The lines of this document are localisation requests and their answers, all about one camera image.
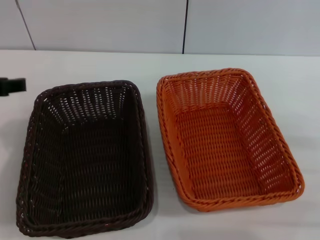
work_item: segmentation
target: white wall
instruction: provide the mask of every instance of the white wall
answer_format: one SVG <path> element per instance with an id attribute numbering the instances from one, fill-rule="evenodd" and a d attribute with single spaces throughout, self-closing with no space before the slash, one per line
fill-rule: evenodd
<path id="1" fill-rule="evenodd" d="M 181 53 L 185 0 L 20 0 L 37 50 Z"/>
<path id="2" fill-rule="evenodd" d="M 0 0 L 0 49 L 33 49 L 15 0 Z"/>
<path id="3" fill-rule="evenodd" d="M 320 1 L 189 0 L 184 52 L 320 56 Z"/>

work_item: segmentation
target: black object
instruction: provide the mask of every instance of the black object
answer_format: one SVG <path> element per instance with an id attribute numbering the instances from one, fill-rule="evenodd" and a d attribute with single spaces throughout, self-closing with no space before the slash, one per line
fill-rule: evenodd
<path id="1" fill-rule="evenodd" d="M 10 93 L 24 92 L 26 91 L 26 79 L 8 79 L 6 77 L 0 77 L 0 96 L 9 96 Z"/>
<path id="2" fill-rule="evenodd" d="M 24 235 L 128 228 L 153 199 L 145 112 L 132 82 L 57 86 L 36 98 L 16 198 Z"/>

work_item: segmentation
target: woven pattern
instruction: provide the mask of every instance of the woven pattern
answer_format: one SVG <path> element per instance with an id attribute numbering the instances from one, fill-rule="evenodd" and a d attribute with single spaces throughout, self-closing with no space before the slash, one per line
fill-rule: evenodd
<path id="1" fill-rule="evenodd" d="M 27 129 L 16 224 L 32 237 L 133 226 L 153 205 L 144 109 L 130 81 L 41 93 Z"/>
<path id="2" fill-rule="evenodd" d="M 209 212 L 303 193 L 303 176 L 248 72 L 170 75 L 156 90 L 167 162 L 187 205 Z"/>

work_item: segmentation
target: basket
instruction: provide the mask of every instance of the basket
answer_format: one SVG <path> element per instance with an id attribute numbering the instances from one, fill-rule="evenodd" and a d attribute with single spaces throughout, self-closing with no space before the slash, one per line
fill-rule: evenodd
<path id="1" fill-rule="evenodd" d="M 132 82 L 64 85 L 36 98 L 16 197 L 24 235 L 128 228 L 153 199 L 145 114 Z"/>
<path id="2" fill-rule="evenodd" d="M 303 176 L 248 72 L 165 76 L 156 92 L 166 159 L 187 205 L 210 212 L 303 193 Z"/>

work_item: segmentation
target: brown wicker basket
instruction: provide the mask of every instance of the brown wicker basket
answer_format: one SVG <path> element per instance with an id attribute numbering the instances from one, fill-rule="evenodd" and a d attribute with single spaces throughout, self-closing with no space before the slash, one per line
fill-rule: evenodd
<path id="1" fill-rule="evenodd" d="M 163 77 L 157 109 L 176 189 L 202 212 L 292 201 L 305 182 L 254 78 L 226 68 Z"/>
<path id="2" fill-rule="evenodd" d="M 58 86 L 34 102 L 16 225 L 28 236 L 120 230 L 153 205 L 145 114 L 130 81 Z"/>

